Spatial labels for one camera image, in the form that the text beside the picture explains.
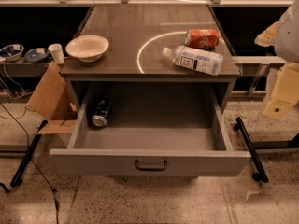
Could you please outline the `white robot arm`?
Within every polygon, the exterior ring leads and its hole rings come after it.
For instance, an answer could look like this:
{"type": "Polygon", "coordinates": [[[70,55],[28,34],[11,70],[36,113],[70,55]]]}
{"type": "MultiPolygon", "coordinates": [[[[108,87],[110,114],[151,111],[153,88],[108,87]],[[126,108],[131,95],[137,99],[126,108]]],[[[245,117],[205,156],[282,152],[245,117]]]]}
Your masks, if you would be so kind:
{"type": "Polygon", "coordinates": [[[299,0],[295,0],[254,43],[273,46],[285,64],[277,72],[274,87],[263,110],[270,119],[282,119],[299,101],[299,0]]]}

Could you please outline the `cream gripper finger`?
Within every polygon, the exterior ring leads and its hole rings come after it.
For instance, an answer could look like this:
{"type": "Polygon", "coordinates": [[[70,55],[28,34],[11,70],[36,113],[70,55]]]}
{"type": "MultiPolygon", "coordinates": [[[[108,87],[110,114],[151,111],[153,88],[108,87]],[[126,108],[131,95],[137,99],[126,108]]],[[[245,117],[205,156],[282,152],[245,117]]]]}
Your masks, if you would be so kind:
{"type": "Polygon", "coordinates": [[[267,29],[265,29],[262,33],[257,35],[257,37],[254,40],[254,43],[262,47],[274,46],[277,27],[278,22],[276,21],[273,24],[271,24],[267,29]]]}
{"type": "Polygon", "coordinates": [[[299,63],[286,63],[275,73],[275,82],[263,110],[270,119],[282,119],[299,101],[299,63]]]}

